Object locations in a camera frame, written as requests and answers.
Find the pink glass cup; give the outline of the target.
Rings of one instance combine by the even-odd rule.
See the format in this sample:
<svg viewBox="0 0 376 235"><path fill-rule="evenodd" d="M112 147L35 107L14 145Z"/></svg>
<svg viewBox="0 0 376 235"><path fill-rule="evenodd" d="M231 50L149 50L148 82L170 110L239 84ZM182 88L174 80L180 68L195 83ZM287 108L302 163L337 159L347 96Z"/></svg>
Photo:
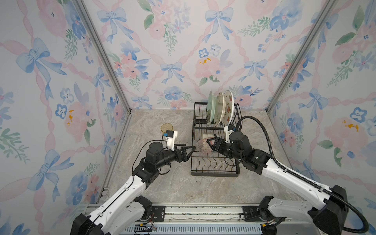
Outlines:
<svg viewBox="0 0 376 235"><path fill-rule="evenodd" d="M205 138L205 139L201 139L197 142L197 151L200 153L200 154L209 154L212 152L212 149L210 147L210 145L208 144L207 140L209 138Z"/></svg>

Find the black wire dish rack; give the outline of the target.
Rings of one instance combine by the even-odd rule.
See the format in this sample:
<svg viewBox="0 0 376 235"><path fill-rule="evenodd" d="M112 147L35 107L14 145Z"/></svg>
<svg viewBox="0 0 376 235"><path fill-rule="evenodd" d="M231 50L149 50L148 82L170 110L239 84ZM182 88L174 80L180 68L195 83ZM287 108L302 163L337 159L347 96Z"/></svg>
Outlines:
<svg viewBox="0 0 376 235"><path fill-rule="evenodd" d="M192 122L192 145L196 146L191 157L191 175L201 177L238 177L240 164L212 150L216 139L226 139L222 123L208 124L207 103L195 102Z"/></svg>

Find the yellow glass cup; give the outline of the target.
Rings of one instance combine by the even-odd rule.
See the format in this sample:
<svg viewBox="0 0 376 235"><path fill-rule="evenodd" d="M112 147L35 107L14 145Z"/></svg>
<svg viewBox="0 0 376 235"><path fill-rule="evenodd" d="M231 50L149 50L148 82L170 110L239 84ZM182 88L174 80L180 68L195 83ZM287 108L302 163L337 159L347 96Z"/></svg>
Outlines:
<svg viewBox="0 0 376 235"><path fill-rule="evenodd" d="M160 130L163 133L167 133L167 131L173 131L173 125L171 123L164 123L162 124Z"/></svg>

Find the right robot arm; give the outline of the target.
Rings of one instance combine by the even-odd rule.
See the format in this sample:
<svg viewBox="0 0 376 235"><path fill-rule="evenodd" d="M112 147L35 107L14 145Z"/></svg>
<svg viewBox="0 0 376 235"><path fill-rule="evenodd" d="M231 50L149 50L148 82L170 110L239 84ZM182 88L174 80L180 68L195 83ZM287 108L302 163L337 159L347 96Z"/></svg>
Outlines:
<svg viewBox="0 0 376 235"><path fill-rule="evenodd" d="M204 143L213 152L239 161L249 171L274 180L303 198L303 201L287 201L265 196L254 213L261 220L278 223L281 218L292 218L312 223L329 235L343 232L349 211L342 202L346 198L343 188L317 183L274 161L265 151L252 148L241 132L233 132L227 140L212 137Z"/></svg>

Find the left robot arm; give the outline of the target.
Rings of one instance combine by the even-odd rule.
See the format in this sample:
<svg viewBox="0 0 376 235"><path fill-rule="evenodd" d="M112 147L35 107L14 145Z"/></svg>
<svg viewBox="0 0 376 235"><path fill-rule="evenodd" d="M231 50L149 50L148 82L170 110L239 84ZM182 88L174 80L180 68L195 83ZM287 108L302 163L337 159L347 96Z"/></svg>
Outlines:
<svg viewBox="0 0 376 235"><path fill-rule="evenodd" d="M137 221L152 218L152 202L142 193L160 175L160 168L172 162L187 162L195 146L178 144L173 149L164 148L161 142L148 142L146 155L126 183L104 204L89 215L80 214L72 223L72 235L119 235Z"/></svg>

